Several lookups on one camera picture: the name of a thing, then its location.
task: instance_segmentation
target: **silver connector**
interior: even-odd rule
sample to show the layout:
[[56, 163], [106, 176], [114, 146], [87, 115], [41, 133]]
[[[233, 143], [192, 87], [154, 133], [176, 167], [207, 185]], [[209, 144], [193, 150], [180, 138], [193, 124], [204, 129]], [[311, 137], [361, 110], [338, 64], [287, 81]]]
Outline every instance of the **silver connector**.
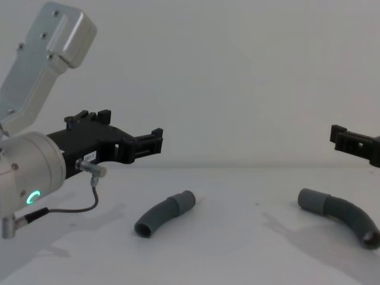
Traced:
[[99, 182], [99, 178], [103, 178], [106, 176], [107, 169], [103, 166], [99, 166], [83, 159], [78, 159], [75, 163], [75, 167], [79, 170], [90, 172], [92, 174], [91, 177], [91, 186], [96, 187]]
[[2, 219], [2, 238], [12, 239], [16, 234], [16, 218], [12, 214]]

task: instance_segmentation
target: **cable connector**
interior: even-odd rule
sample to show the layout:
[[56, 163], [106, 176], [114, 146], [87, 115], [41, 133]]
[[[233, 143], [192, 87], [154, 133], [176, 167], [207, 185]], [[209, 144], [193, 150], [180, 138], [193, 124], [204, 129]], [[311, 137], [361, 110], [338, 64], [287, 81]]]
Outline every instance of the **cable connector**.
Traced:
[[90, 163], [83, 159], [78, 159], [75, 163], [75, 167], [79, 170], [90, 172], [93, 175], [91, 178], [92, 187], [96, 187], [99, 182], [99, 178], [105, 177], [107, 173], [107, 169], [105, 167]]

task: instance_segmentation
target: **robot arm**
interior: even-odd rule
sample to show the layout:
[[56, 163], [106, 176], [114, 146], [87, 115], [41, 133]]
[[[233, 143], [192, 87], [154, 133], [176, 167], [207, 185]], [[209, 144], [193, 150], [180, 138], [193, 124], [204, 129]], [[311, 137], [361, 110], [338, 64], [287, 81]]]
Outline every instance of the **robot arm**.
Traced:
[[14, 136], [37, 118], [57, 77], [81, 65], [96, 35], [96, 27], [80, 10], [56, 3], [41, 9], [26, 42], [0, 88], [0, 219], [3, 238], [16, 229], [51, 213], [78, 210], [47, 208], [15, 218], [14, 213], [58, 190], [65, 179], [81, 171], [93, 174], [95, 186], [104, 176], [98, 163], [130, 164], [135, 159], [160, 153], [162, 129], [133, 137], [110, 125], [111, 111], [86, 110], [65, 118], [66, 128], [50, 135], [29, 132]]
[[81, 65], [96, 26], [77, 8], [47, 3], [34, 21], [25, 43], [0, 89], [0, 126], [7, 136], [37, 118], [56, 79]]

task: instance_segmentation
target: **gray pipe elbow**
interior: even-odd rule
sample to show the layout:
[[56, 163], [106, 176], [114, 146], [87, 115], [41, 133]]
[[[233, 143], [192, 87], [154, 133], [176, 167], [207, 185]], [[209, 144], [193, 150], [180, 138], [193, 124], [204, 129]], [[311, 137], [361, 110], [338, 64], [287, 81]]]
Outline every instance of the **gray pipe elbow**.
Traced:
[[195, 195], [191, 191], [171, 196], [147, 211], [135, 223], [135, 232], [143, 238], [150, 238], [160, 226], [189, 211], [195, 203]]

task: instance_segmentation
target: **hose end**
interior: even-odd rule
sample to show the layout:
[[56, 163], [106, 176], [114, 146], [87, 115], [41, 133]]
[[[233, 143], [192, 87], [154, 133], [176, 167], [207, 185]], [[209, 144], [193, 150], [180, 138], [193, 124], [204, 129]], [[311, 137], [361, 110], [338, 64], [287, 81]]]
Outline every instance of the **hose end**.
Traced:
[[324, 215], [325, 201], [330, 194], [303, 188], [298, 194], [298, 205], [304, 210]]

